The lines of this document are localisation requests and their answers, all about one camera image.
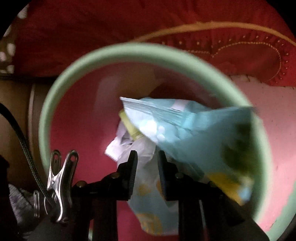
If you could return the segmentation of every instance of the red fabric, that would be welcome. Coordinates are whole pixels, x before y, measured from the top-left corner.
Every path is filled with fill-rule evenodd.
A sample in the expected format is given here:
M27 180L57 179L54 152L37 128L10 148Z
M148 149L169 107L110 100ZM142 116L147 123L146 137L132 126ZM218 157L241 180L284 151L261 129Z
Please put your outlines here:
M15 72L35 76L57 75L94 49L197 21L253 23L277 30L294 40L283 19L265 0L33 0L16 40ZM186 39L187 48L193 40L199 39L199 49L210 50L211 53L242 40L275 44L284 60L281 68L277 52L263 45L227 47L213 59L204 54L197 55L226 74L249 74L270 85L296 86L295 47L287 41L280 40L278 44L279 38L264 32L221 28L178 36L173 34L149 42L164 40L166 44L182 48L175 41L178 38Z

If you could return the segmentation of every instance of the plastic tub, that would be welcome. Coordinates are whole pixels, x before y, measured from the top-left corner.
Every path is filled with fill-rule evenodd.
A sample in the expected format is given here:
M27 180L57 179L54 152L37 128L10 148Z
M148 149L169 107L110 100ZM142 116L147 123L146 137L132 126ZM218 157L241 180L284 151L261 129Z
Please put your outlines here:
M115 137L118 112L122 109L119 97L148 95L195 100L212 108L250 106L244 94L225 75L193 55L152 44L105 47L70 65L45 99L39 124L39 146L45 172L48 173L53 149L59 149L63 156L71 149L78 151L80 160L74 181L95 182L113 172L116 164L104 155L104 151ZM253 129L257 169L248 209L259 222L271 188L272 161L265 129L255 115ZM125 235L124 240L137 240L130 233L136 233L139 225L127 227L130 221L127 217L136 222L132 214L127 215L130 212L124 204L119 204L119 239ZM141 240L154 240L141 230L138 233Z

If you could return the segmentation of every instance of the silver clothespin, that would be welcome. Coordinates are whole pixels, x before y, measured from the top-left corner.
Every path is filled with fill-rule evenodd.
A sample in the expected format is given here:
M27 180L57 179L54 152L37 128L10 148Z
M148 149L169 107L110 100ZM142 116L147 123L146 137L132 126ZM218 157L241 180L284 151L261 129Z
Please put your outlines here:
M56 220L58 223L69 221L70 209L73 204L71 198L72 181L78 159L78 153L72 150L67 154L63 167L60 168L61 153L54 150L51 155L47 190L54 190L52 197L59 203L60 214Z

